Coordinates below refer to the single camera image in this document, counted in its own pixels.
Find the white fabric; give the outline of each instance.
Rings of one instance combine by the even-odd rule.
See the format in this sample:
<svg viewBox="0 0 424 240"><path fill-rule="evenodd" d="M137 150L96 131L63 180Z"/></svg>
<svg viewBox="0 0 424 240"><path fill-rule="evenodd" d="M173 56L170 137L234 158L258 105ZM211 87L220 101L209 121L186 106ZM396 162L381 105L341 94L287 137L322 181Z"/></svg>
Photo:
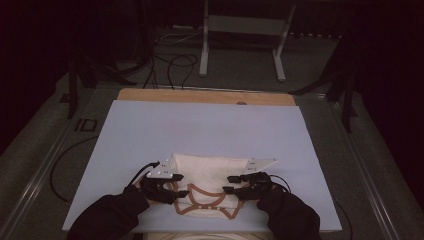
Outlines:
<svg viewBox="0 0 424 240"><path fill-rule="evenodd" d="M147 240L272 240L271 233L148 233Z"/></svg>
<svg viewBox="0 0 424 240"><path fill-rule="evenodd" d="M177 182L178 190L187 190L189 184L194 184L198 188L209 193L223 193L223 186L242 187L246 183L230 184L228 176L239 176L249 159L223 158L223 157L202 157L183 154L174 154L172 161L172 171L184 175L182 181ZM210 204L216 201L219 196L206 196L196 190L191 189L194 199L200 204ZM181 210L193 205L189 196L177 200ZM226 195L224 200L216 206L218 209L197 209L186 213L186 215L196 217L228 218L220 210L225 208L230 214L240 205L235 195Z"/></svg>

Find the folded cloth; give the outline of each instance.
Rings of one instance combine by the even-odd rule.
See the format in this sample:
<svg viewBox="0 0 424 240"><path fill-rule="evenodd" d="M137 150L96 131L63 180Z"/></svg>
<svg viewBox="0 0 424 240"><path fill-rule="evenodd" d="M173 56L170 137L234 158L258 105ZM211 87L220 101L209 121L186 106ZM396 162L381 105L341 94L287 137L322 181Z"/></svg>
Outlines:
<svg viewBox="0 0 424 240"><path fill-rule="evenodd" d="M177 213L195 217L235 218L243 203L235 195L225 194L222 186L243 187L246 183L229 183L227 177L243 174L248 160L173 154L172 172L182 174L184 178L168 187L174 191L190 191L187 197L174 202Z"/></svg>

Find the white table surface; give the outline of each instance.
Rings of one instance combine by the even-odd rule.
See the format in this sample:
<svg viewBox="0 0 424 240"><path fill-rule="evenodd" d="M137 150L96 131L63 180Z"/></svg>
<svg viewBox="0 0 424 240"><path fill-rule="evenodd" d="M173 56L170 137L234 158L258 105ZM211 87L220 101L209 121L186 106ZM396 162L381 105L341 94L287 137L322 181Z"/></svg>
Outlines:
<svg viewBox="0 0 424 240"><path fill-rule="evenodd" d="M144 165L172 153L276 158L266 172L283 177L318 213L321 231L341 230L299 107L119 100L112 104L63 230L103 195L121 193ZM250 202L233 220L181 216L173 205L151 206L139 219L135 232L269 231L267 215Z"/></svg>

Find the metal stand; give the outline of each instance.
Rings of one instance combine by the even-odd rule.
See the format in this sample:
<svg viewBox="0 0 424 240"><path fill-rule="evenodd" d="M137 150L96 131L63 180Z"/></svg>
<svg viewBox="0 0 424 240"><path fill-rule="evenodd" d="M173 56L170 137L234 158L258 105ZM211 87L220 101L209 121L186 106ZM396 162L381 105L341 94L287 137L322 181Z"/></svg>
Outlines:
<svg viewBox="0 0 424 240"><path fill-rule="evenodd" d="M201 77L205 77L208 71L209 31L251 33L280 36L280 43L277 48L272 51L272 57L274 59L278 81L286 81L286 76L284 74L283 64L281 61L281 52L290 29L290 23L293 18L295 9L296 6L291 6L289 13L284 20L218 16L209 15L209 0L205 0L203 19L203 47L202 56L200 58L199 75Z"/></svg>

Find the fabric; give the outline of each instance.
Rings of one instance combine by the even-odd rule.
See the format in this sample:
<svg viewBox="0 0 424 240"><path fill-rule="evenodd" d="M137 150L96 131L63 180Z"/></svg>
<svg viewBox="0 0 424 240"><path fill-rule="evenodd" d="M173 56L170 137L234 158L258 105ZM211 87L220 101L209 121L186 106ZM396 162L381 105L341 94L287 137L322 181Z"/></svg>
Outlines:
<svg viewBox="0 0 424 240"><path fill-rule="evenodd" d="M237 216L243 203L235 195L225 194L222 186L243 187L246 183L231 184L227 177L243 174L249 159L183 154L174 154L172 159L172 171L184 178L168 187L173 191L190 191L187 197L174 202L178 214L224 219Z"/></svg>
<svg viewBox="0 0 424 240"><path fill-rule="evenodd" d="M269 216L268 227L278 240L319 240L318 214L297 196L275 188L257 207Z"/></svg>
<svg viewBox="0 0 424 240"><path fill-rule="evenodd" d="M75 220L67 240L120 239L139 224L138 215L149 206L134 186L120 195L103 196Z"/></svg>

